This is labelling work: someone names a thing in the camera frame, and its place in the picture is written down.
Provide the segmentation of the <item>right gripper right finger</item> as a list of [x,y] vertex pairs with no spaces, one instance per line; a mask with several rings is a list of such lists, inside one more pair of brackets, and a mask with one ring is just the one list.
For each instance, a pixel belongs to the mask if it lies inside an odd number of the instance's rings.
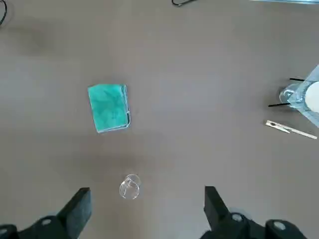
[[211,230],[205,239],[306,239],[300,229],[284,220],[272,219],[262,226],[242,213],[230,212],[214,186],[205,186],[204,212]]

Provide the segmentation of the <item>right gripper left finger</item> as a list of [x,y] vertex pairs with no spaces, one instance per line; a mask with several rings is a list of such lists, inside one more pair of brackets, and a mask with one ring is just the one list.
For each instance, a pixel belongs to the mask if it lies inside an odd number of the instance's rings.
[[16,225],[0,226],[2,239],[77,239],[91,217],[91,190],[80,188],[56,215],[37,220],[19,231]]

